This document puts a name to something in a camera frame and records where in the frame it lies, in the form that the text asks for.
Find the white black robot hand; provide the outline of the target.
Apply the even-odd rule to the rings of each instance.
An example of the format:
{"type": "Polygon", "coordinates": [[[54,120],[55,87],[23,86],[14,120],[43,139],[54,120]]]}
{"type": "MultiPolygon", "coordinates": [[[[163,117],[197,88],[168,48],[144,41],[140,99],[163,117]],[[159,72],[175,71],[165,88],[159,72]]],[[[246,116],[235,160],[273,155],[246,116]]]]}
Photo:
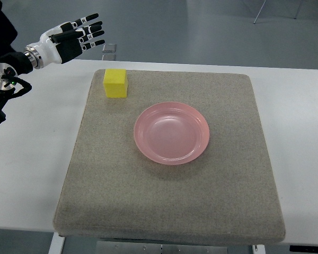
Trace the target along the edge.
{"type": "Polygon", "coordinates": [[[24,54],[29,58],[33,68],[41,69],[49,64],[65,64],[84,51],[103,45],[103,39],[94,41],[104,34],[102,22],[97,21],[97,13],[62,23],[44,32],[38,42],[25,47],[24,54]]]}

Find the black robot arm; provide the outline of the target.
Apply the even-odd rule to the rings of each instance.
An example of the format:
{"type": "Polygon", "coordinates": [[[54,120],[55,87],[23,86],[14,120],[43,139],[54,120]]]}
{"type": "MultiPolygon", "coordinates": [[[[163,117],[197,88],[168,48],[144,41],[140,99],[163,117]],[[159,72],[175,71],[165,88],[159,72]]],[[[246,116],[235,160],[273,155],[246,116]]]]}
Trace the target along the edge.
{"type": "Polygon", "coordinates": [[[18,77],[33,71],[33,65],[28,56],[11,47],[16,37],[17,31],[3,13],[0,1],[0,124],[6,120],[5,104],[32,89],[27,81],[18,77]]]}

